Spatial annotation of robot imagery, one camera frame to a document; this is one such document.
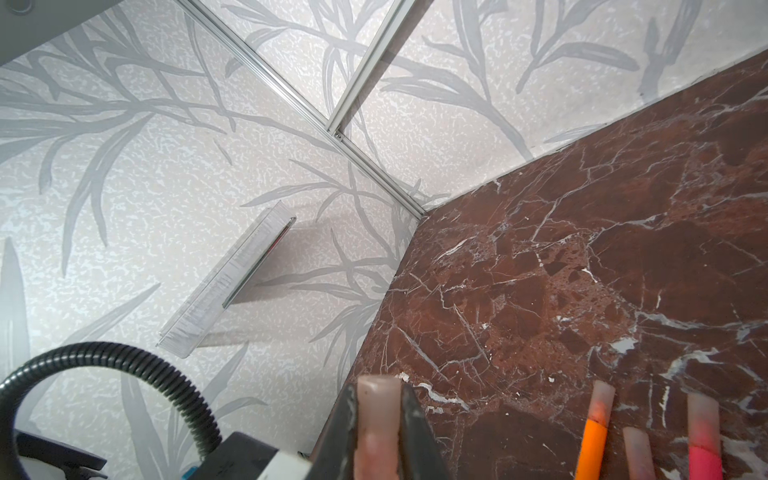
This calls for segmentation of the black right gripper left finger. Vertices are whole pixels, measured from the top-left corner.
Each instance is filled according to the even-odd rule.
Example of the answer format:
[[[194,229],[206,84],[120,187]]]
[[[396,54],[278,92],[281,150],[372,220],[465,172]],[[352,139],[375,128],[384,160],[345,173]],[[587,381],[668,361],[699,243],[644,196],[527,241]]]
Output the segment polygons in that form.
[[[352,480],[357,448],[359,408],[357,387],[346,385],[327,422],[307,480]]]

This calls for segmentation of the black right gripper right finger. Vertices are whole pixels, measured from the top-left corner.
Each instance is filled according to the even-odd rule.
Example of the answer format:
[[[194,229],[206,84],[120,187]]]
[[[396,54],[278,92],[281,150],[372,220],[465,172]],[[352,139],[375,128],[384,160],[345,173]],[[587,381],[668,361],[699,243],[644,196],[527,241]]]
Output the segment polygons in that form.
[[[449,479],[450,472],[414,389],[402,385],[399,432],[400,478]]]

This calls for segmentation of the pink pen cap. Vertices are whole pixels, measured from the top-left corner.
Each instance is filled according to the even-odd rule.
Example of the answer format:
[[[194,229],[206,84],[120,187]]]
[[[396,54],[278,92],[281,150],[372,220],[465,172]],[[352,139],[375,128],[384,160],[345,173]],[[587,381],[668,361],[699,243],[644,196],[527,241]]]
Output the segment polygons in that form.
[[[398,479],[402,381],[365,375],[357,379],[355,480]]]

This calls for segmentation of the orange pen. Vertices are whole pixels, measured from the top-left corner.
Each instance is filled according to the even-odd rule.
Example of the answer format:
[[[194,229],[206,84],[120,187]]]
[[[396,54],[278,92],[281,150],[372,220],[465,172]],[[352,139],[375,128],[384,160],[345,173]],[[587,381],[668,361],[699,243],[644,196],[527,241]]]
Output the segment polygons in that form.
[[[615,388],[596,380],[587,413],[575,469],[575,480],[597,480],[600,477]]]

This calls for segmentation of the purple marker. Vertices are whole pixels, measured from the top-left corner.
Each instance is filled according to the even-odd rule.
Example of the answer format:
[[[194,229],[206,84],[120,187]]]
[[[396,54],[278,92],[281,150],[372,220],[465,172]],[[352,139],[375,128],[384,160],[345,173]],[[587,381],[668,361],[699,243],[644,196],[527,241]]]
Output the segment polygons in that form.
[[[635,427],[622,430],[630,480],[655,480],[655,469],[648,434]]]

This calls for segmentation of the thick pink marker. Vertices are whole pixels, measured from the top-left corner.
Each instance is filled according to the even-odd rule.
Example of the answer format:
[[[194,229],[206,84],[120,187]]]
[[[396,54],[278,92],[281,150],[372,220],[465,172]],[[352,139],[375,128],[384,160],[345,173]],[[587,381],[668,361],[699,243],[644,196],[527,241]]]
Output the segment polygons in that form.
[[[722,480],[723,466],[718,402],[706,395],[687,395],[690,480]]]

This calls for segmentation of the horizontal aluminium crossbar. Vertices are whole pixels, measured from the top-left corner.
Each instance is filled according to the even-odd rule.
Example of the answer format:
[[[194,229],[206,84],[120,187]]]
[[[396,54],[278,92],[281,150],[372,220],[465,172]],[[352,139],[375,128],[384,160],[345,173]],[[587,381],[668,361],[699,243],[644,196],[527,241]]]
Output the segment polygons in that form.
[[[432,0],[394,1],[336,104],[326,130],[341,135],[424,17]]]

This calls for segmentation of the clear plastic wall tray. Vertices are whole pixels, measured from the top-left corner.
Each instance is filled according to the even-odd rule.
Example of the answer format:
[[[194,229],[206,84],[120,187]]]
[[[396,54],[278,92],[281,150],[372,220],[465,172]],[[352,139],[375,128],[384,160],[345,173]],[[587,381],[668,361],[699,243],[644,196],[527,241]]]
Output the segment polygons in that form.
[[[295,222],[282,202],[262,211],[162,327],[157,345],[188,357]]]

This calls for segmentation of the aluminium frame post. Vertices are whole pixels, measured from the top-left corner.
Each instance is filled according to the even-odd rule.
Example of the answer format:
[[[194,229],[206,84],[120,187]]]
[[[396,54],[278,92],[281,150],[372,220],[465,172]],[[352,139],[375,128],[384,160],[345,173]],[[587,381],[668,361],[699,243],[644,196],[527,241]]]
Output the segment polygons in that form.
[[[335,150],[358,167],[410,214],[417,219],[426,215],[426,210],[351,140],[341,133],[330,133],[325,127],[327,119],[207,6],[201,1],[177,1],[177,4],[226,47],[243,66],[299,113]]]

